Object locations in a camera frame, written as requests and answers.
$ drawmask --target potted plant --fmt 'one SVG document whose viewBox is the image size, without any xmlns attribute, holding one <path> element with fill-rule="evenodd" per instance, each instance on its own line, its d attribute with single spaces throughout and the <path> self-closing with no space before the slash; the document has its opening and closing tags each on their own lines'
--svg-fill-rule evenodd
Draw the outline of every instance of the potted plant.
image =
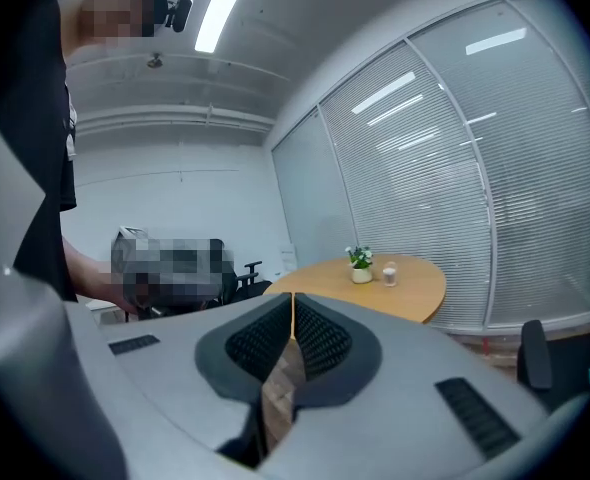
<svg viewBox="0 0 590 480">
<path fill-rule="evenodd" d="M 346 248 L 351 267 L 353 267 L 353 282 L 356 284 L 369 283 L 373 280 L 371 265 L 373 264 L 373 253 L 368 247 Z"/>
</svg>

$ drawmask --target round wooden table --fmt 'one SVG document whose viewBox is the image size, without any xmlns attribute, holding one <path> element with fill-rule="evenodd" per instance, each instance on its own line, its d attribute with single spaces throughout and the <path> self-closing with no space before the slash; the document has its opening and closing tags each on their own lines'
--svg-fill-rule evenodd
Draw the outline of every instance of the round wooden table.
<svg viewBox="0 0 590 480">
<path fill-rule="evenodd" d="M 382 269 L 397 264 L 397 285 L 384 286 Z M 446 277 L 430 261 L 400 254 L 373 256 L 373 281 L 355 284 L 348 257 L 304 267 L 275 281 L 271 293 L 307 293 L 351 302 L 360 306 L 426 323 L 437 313 L 446 296 Z"/>
</svg>

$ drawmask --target ceiling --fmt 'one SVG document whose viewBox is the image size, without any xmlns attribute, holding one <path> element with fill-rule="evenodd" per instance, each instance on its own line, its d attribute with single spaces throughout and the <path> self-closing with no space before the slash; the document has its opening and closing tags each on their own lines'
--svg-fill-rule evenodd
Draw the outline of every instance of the ceiling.
<svg viewBox="0 0 590 480">
<path fill-rule="evenodd" d="M 132 105 L 189 105 L 275 118 L 298 83 L 362 23 L 397 0 L 238 0 L 214 54 L 196 52 L 210 0 L 186 30 L 87 47 L 69 59 L 80 121 Z M 146 62 L 161 54 L 162 67 Z"/>
</svg>

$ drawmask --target person's arm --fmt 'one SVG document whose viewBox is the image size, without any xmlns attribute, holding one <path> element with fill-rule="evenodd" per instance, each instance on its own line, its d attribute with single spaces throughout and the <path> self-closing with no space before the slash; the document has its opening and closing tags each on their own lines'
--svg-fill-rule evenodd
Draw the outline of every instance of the person's arm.
<svg viewBox="0 0 590 480">
<path fill-rule="evenodd" d="M 62 237 L 66 266 L 73 281 L 75 293 L 91 299 L 112 302 L 129 313 L 137 314 L 137 309 L 124 299 L 121 283 L 115 282 L 110 265 L 84 256 Z"/>
</svg>

